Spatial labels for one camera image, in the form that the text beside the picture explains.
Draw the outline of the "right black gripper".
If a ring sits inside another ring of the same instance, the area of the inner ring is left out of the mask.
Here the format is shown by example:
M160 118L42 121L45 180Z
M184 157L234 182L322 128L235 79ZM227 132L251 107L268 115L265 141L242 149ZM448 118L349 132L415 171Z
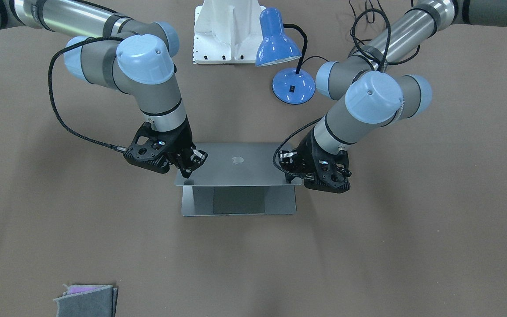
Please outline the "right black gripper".
M170 165L174 165L185 179L189 179L193 171L202 166L208 153L197 149L192 139L191 125L188 118L169 132L160 132L160 139L166 143L164 155Z

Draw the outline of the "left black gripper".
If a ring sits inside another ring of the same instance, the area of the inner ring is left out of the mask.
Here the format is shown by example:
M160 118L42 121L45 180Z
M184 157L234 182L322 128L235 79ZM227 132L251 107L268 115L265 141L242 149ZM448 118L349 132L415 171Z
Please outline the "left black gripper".
M309 132L298 146L290 151L279 150L279 167L284 170L286 182L301 185L303 179L312 179L312 150L322 148L316 142L314 132Z

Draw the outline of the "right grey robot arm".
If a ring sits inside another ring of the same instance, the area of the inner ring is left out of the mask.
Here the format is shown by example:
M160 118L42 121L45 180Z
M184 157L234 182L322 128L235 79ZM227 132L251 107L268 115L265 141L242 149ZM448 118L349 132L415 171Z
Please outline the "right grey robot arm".
M159 174L174 166L183 178L189 178L206 161L207 153L193 142L176 79L172 58L180 44L170 24L139 22L85 0L0 0L0 30L18 26L71 37L48 67L51 107L67 132L120 152L129 164ZM74 77L135 98L143 124L129 146L100 142L65 124L55 104L52 80L60 56Z

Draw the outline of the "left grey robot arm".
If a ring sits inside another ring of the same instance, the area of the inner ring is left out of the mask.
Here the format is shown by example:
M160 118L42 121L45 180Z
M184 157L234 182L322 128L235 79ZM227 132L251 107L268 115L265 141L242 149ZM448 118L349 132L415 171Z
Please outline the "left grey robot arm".
M324 63L316 74L318 92L335 100L291 151L278 148L274 166L288 183L344 193L350 188L349 148L377 128L414 117L431 103L421 76L389 76L389 66L406 63L438 31L455 24L507 27L507 0L415 0L398 21L389 22L380 5L355 16L354 49L343 62Z

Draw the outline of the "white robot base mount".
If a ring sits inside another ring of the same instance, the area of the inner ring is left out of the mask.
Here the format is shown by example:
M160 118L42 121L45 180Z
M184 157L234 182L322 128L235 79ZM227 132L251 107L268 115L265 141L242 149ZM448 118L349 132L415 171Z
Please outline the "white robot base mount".
M205 0L197 6L193 63L255 64L265 8L257 0Z

